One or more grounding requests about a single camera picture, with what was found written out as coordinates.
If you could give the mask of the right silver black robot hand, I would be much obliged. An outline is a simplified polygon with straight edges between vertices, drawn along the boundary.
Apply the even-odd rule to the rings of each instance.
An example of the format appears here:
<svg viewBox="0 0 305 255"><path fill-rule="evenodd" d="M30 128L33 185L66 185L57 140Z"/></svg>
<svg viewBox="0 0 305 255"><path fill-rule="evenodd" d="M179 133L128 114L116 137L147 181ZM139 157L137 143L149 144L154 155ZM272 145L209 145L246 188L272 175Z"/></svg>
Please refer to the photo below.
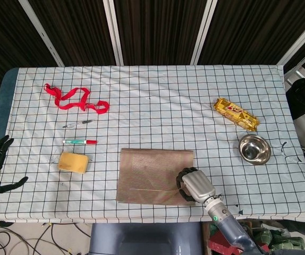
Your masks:
<svg viewBox="0 0 305 255"><path fill-rule="evenodd" d="M204 204L216 196L216 190L203 171L195 167L184 168L176 177L176 186L187 202Z"/></svg>

